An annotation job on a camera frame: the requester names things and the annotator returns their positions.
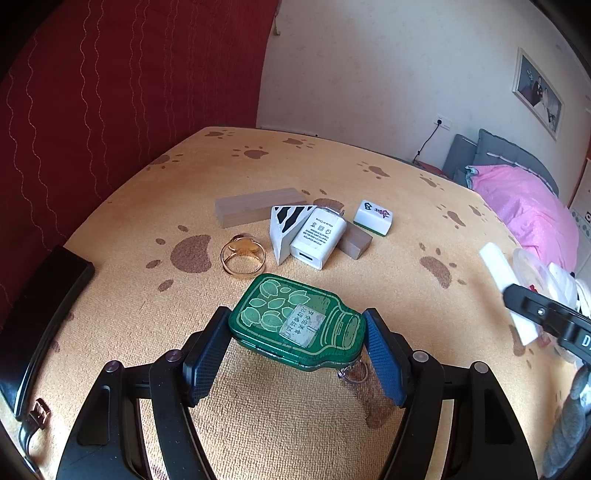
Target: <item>blue gripper pad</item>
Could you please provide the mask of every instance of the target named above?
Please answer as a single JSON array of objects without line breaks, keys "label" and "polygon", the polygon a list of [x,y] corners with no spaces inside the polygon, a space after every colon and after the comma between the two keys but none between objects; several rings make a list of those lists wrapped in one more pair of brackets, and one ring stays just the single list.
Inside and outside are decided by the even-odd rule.
[{"label": "blue gripper pad", "polygon": [[376,309],[363,312],[363,341],[384,394],[401,407],[408,393],[410,363]]},{"label": "blue gripper pad", "polygon": [[227,307],[218,307],[185,357],[183,377],[189,388],[188,401],[191,407],[209,395],[232,339],[232,332],[228,326],[228,317],[231,313]]}]

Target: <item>triangular block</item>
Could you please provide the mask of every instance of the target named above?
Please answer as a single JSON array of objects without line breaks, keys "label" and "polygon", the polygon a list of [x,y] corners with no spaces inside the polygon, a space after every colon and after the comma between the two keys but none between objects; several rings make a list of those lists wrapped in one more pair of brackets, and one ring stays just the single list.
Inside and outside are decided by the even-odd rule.
[{"label": "triangular block", "polygon": [[290,244],[316,205],[281,205],[271,209],[269,236],[277,265],[290,256]]}]

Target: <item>black power cord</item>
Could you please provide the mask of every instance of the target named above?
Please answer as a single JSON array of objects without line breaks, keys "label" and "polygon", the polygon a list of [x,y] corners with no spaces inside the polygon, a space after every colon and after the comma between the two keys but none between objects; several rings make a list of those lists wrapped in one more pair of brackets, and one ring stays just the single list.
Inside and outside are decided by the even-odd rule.
[{"label": "black power cord", "polygon": [[414,156],[414,158],[413,158],[413,163],[415,163],[415,161],[417,160],[417,157],[418,157],[418,156],[421,154],[421,152],[423,151],[423,148],[425,148],[425,145],[427,145],[427,142],[428,142],[429,140],[431,140],[431,139],[432,139],[433,135],[435,135],[435,132],[437,131],[437,129],[438,129],[440,126],[441,126],[441,119],[440,119],[440,118],[438,118],[438,119],[437,119],[437,126],[435,127],[435,130],[433,130],[433,133],[432,133],[432,134],[429,136],[429,138],[427,138],[427,139],[425,140],[425,143],[423,144],[423,146],[421,147],[421,149],[420,149],[420,150],[417,152],[417,154]]}]

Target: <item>wall outlet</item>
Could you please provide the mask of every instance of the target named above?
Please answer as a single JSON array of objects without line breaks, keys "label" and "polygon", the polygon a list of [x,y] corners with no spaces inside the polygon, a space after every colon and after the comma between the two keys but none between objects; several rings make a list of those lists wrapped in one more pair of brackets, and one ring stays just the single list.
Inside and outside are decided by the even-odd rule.
[{"label": "wall outlet", "polygon": [[441,120],[441,128],[445,128],[445,130],[450,130],[452,128],[453,122],[449,118],[445,118],[443,115],[437,115],[433,123],[437,125],[437,121]]}]

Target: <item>pink bedding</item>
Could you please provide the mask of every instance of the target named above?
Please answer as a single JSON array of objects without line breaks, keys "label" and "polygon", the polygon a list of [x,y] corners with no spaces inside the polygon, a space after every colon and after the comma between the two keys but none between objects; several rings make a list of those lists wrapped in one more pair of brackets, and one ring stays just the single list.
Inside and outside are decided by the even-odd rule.
[{"label": "pink bedding", "polygon": [[468,167],[478,192],[521,246],[545,265],[554,262],[573,271],[579,229],[569,210],[535,175],[510,165]]}]

